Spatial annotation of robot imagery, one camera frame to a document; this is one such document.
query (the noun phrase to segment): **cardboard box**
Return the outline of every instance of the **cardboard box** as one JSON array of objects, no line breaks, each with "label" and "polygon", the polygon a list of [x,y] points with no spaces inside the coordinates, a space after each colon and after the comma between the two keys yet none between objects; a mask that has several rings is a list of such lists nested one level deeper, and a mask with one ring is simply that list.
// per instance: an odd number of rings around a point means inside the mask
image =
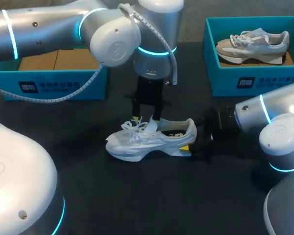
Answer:
[{"label": "cardboard box", "polygon": [[54,70],[58,51],[49,52],[43,55],[29,56],[22,59],[19,71]]},{"label": "cardboard box", "polygon": [[[258,61],[239,66],[220,62],[215,45],[230,34],[262,28],[268,33],[290,34],[289,53],[284,65]],[[204,61],[214,96],[259,95],[294,83],[294,16],[207,18],[203,41]]]},{"label": "cardboard box", "polygon": [[87,49],[59,50],[54,70],[97,70],[98,61]]},{"label": "cardboard box", "polygon": [[[0,89],[37,99],[60,98],[83,86],[98,67],[87,49],[60,50],[3,61],[0,62]],[[103,68],[87,89],[70,100],[105,99],[106,81],[107,68]]]}]

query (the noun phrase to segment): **glowing blue light ring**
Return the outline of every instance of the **glowing blue light ring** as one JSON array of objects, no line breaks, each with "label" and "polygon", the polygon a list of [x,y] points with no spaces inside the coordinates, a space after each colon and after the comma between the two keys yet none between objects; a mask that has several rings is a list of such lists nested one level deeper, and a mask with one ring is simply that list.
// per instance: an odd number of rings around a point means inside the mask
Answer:
[{"label": "glowing blue light ring", "polygon": [[13,29],[12,29],[12,23],[11,23],[11,20],[10,20],[8,14],[6,13],[6,10],[2,10],[2,13],[5,18],[6,25],[8,26],[8,29],[9,29],[9,33],[10,33],[10,37],[11,37],[11,41],[12,41],[12,46],[13,46],[13,51],[14,51],[14,59],[17,59],[19,57],[19,55],[18,55],[18,49],[16,47],[16,41],[15,41]]},{"label": "glowing blue light ring", "polygon": [[146,53],[146,54],[149,54],[149,55],[156,55],[156,56],[164,56],[164,55],[168,55],[169,53],[168,52],[163,52],[163,53],[158,53],[158,52],[151,52],[151,51],[148,51],[148,50],[145,50],[145,49],[142,49],[141,47],[138,47],[138,50]]},{"label": "glowing blue light ring", "polygon": [[58,229],[59,229],[59,227],[60,227],[60,225],[62,223],[62,220],[63,220],[64,210],[65,210],[65,199],[63,197],[63,211],[62,211],[61,219],[60,219],[60,221],[58,223],[58,226],[55,228],[54,232],[51,235],[55,235],[55,233],[58,231]]},{"label": "glowing blue light ring", "polygon": [[264,101],[263,101],[263,97],[262,97],[262,95],[260,95],[260,101],[261,101],[261,105],[262,105],[262,108],[263,108],[264,114],[265,114],[265,116],[266,116],[266,119],[268,120],[268,123],[271,123],[271,119],[270,119],[270,117],[269,117],[268,111],[266,110],[266,107],[265,107],[265,104],[264,104]]},{"label": "glowing blue light ring", "polygon": [[274,170],[277,170],[277,171],[280,171],[280,172],[292,172],[294,171],[294,169],[291,169],[291,170],[280,170],[280,169],[277,169],[276,167],[272,166],[271,163],[269,163],[271,165],[271,167],[274,169]]},{"label": "glowing blue light ring", "polygon": [[80,22],[79,24],[79,27],[78,27],[78,35],[79,35],[79,38],[80,40],[82,40],[82,37],[80,36],[80,29],[82,27],[82,24],[84,22],[84,20],[93,12],[96,12],[96,11],[102,11],[102,10],[107,10],[107,8],[97,8],[97,9],[93,9],[92,11],[88,12],[86,15],[84,15],[84,17],[82,18],[82,21]]}]

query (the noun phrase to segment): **black table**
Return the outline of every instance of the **black table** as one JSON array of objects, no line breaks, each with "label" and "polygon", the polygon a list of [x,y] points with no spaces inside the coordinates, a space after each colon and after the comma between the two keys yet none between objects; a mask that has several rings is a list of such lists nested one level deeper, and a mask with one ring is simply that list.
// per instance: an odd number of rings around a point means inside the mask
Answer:
[{"label": "black table", "polygon": [[[163,118],[199,118],[205,108],[245,98],[212,98],[202,43],[179,44],[179,83]],[[109,156],[105,138],[131,119],[133,62],[111,70],[105,101],[5,102],[0,122],[52,156],[66,199],[69,235],[266,235],[266,193],[250,174],[264,157],[257,138],[218,145],[211,164],[154,152],[139,163]],[[142,107],[144,120],[153,108]]]}]

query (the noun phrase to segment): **white sneaker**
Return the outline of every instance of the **white sneaker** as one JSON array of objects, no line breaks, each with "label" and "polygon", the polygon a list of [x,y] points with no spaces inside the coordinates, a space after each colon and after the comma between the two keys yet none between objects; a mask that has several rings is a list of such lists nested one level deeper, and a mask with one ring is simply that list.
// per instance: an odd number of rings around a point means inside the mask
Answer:
[{"label": "white sneaker", "polygon": [[289,46],[289,33],[270,34],[259,28],[254,31],[244,31],[238,35],[231,35],[217,43],[216,51],[223,59],[241,64],[247,59],[257,59],[264,63],[283,63],[283,55]]},{"label": "white sneaker", "polygon": [[130,121],[121,125],[122,131],[107,138],[106,150],[114,157],[138,162],[148,153],[160,150],[171,156],[189,157],[189,151],[181,147],[193,143],[197,136],[197,128],[192,119],[187,121],[168,121],[160,119],[156,123],[152,117],[149,121],[132,126]]}]

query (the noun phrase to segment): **shoelace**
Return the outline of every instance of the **shoelace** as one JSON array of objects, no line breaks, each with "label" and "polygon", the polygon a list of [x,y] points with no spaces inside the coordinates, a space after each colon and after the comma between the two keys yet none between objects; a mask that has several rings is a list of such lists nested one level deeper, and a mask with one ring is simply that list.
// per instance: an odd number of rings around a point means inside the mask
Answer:
[{"label": "shoelace", "polygon": [[148,138],[148,136],[146,134],[143,133],[144,129],[145,129],[145,125],[148,124],[148,122],[141,122],[142,117],[140,118],[140,120],[130,120],[130,121],[126,121],[124,122],[121,127],[123,130],[129,130],[130,131],[130,142],[135,142],[138,141],[140,139],[145,139]]},{"label": "shoelace", "polygon": [[238,35],[230,36],[230,41],[234,45],[234,47],[237,47],[237,44],[252,44],[253,43],[251,38],[245,35],[247,33],[250,33],[250,31],[243,31],[241,32],[240,36]]}]

